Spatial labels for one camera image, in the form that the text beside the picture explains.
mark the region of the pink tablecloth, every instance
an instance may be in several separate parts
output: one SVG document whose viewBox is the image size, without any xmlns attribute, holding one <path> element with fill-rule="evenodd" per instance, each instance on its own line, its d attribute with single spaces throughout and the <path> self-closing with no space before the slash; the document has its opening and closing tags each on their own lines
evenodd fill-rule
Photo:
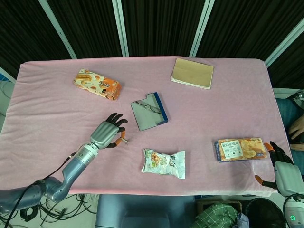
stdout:
<svg viewBox="0 0 304 228">
<path fill-rule="evenodd" d="M 176 57 L 96 58 L 27 62 L 20 66 L 0 135 L 0 188 L 27 186 L 55 170 L 113 112 L 123 113 L 127 146 L 105 149 L 80 175 L 70 193 L 155 195 L 254 194 L 260 175 L 273 181 L 269 158 L 218 163 L 213 143 L 220 138 L 262 137 L 290 155 L 264 62 L 257 59 L 202 59 L 214 66 L 210 90 L 170 81 Z M 77 88 L 73 79 L 89 69 L 121 82 L 117 101 Z M 158 92 L 169 122 L 140 132 L 130 103 Z M 186 151 L 186 179 L 141 173 L 141 148 Z M 62 179 L 61 172 L 55 175 Z"/>
</svg>

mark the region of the packaged food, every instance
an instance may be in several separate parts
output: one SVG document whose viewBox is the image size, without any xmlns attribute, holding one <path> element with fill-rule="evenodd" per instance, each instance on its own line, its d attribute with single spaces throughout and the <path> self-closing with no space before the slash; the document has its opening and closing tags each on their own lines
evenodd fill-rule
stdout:
<svg viewBox="0 0 304 228">
<path fill-rule="evenodd" d="M 267 157 L 261 138 L 220 139 L 214 145 L 219 162 L 234 162 Z"/>
<path fill-rule="evenodd" d="M 78 88 L 110 100 L 116 100 L 121 90 L 119 82 L 85 69 L 79 71 L 74 79 L 74 84 Z"/>
<path fill-rule="evenodd" d="M 179 179 L 185 179 L 185 151 L 180 151 L 173 155 L 157 153 L 151 149 L 143 149 L 142 152 L 146 158 L 142 172 L 170 174 Z"/>
</svg>

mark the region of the eyeglasses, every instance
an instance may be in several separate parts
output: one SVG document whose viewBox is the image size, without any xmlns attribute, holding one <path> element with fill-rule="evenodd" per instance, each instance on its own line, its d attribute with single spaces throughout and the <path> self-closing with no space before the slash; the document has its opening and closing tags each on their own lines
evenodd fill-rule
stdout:
<svg viewBox="0 0 304 228">
<path fill-rule="evenodd" d="M 159 108 L 156 108 L 156 107 L 153 107 L 143 101 L 135 101 L 135 103 L 137 103 L 138 105 L 140 105 L 141 107 L 153 112 L 153 113 L 158 113 L 158 114 L 161 114 L 162 112 L 160 111 Z"/>
</svg>

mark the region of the robotic arm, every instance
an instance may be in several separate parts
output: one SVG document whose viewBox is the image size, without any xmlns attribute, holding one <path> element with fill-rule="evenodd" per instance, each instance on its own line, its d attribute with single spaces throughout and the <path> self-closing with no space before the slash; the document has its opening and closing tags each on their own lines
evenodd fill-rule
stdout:
<svg viewBox="0 0 304 228">
<path fill-rule="evenodd" d="M 91 135 L 91 143 L 81 146 L 77 152 L 71 154 L 64 163 L 74 155 L 72 161 L 62 170 L 64 177 L 61 183 L 50 175 L 42 180 L 38 180 L 28 187 L 0 190 L 0 213 L 9 213 L 13 210 L 24 209 L 39 204 L 41 197 L 46 196 L 53 202 L 63 200 L 74 181 L 85 170 L 85 168 L 97 156 L 98 150 L 104 148 L 114 148 L 124 139 L 125 128 L 121 124 L 128 121 L 118 119 L 122 114 L 113 113 L 106 121 L 103 121 Z M 112 139 L 121 132 L 121 137 L 114 143 Z"/>
<path fill-rule="evenodd" d="M 265 143 L 275 170 L 275 182 L 255 176 L 263 186 L 277 189 L 286 197 L 283 205 L 284 217 L 290 228 L 304 228 L 304 183 L 299 168 L 274 142 Z"/>
</svg>

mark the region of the orange snack box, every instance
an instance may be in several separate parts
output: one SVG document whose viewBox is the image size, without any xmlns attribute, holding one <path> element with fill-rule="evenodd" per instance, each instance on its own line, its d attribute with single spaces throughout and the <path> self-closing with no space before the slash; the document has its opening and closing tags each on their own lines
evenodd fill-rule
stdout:
<svg viewBox="0 0 304 228">
<path fill-rule="evenodd" d="M 219 162 L 266 158 L 261 138 L 220 139 L 215 142 Z"/>
<path fill-rule="evenodd" d="M 79 71 L 74 84 L 80 89 L 110 100 L 116 100 L 121 90 L 119 82 L 85 69 Z"/>
</svg>

